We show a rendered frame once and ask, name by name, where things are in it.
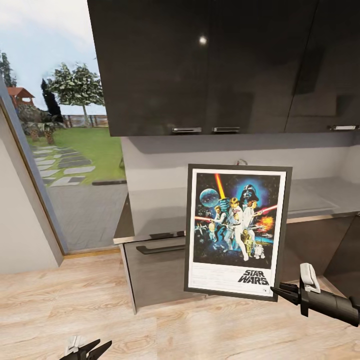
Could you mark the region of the poster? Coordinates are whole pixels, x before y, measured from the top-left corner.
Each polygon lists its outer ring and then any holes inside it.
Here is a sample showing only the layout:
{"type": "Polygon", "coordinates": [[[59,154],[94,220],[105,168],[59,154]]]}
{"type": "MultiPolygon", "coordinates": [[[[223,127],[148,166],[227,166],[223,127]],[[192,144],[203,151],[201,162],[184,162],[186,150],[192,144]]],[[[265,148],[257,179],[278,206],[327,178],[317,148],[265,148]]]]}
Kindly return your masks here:
{"type": "Polygon", "coordinates": [[[278,302],[292,172],[188,164],[184,292],[278,302]]]}

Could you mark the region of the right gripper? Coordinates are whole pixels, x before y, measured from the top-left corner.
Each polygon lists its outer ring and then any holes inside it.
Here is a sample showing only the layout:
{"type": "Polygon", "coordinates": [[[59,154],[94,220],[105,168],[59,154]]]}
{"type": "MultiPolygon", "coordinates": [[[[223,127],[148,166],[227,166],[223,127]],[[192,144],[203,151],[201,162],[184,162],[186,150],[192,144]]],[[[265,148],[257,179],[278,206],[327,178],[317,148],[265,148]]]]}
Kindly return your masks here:
{"type": "Polygon", "coordinates": [[[296,284],[281,282],[279,288],[271,286],[270,289],[289,302],[300,305],[300,312],[305,317],[309,317],[309,309],[334,319],[338,317],[335,294],[322,289],[320,293],[312,290],[306,291],[301,276],[299,277],[299,287],[296,284]]]}

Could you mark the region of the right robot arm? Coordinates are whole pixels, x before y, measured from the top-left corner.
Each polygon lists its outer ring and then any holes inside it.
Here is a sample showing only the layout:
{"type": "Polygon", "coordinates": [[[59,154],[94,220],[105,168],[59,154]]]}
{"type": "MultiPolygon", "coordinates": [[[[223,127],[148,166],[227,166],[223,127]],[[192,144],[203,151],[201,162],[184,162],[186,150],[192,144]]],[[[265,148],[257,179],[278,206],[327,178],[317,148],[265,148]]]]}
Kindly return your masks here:
{"type": "Polygon", "coordinates": [[[358,328],[360,297],[346,298],[320,289],[315,269],[309,263],[302,263],[300,271],[299,287],[296,284],[281,282],[279,288],[271,286],[270,289],[289,302],[300,305],[300,312],[305,317],[309,317],[311,309],[358,328]]]}

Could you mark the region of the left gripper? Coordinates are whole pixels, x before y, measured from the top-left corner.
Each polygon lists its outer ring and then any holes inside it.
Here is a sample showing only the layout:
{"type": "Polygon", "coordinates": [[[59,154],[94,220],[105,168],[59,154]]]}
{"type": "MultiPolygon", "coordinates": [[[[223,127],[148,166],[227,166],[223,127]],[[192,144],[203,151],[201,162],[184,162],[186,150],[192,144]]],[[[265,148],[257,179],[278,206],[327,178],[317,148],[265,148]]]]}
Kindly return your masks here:
{"type": "Polygon", "coordinates": [[[81,346],[77,352],[72,352],[59,360],[98,360],[98,358],[112,345],[112,340],[110,340],[98,348],[93,349],[100,342],[101,339],[97,339],[87,345],[81,346]]]}

